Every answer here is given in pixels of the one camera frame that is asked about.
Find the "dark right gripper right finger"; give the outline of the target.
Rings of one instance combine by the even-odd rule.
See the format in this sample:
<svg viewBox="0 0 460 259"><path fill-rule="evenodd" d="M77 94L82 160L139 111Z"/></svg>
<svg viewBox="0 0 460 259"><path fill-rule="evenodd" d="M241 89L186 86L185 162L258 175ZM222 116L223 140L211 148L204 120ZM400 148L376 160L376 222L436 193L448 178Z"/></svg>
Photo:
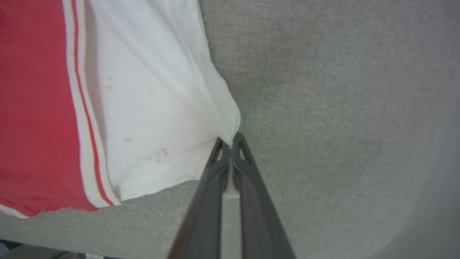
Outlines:
<svg viewBox="0 0 460 259"><path fill-rule="evenodd" d="M240 196L242 258L294 259L276 208L240 132L234 137L232 164L233 182Z"/></svg>

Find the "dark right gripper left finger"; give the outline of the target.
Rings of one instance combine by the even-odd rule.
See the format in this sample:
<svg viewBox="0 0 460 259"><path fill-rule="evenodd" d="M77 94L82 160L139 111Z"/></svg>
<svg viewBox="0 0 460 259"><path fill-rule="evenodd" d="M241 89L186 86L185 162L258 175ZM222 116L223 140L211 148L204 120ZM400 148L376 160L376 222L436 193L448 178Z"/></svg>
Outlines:
<svg viewBox="0 0 460 259"><path fill-rule="evenodd" d="M229 165L230 148L217 138L168 259L220 259L222 200Z"/></svg>

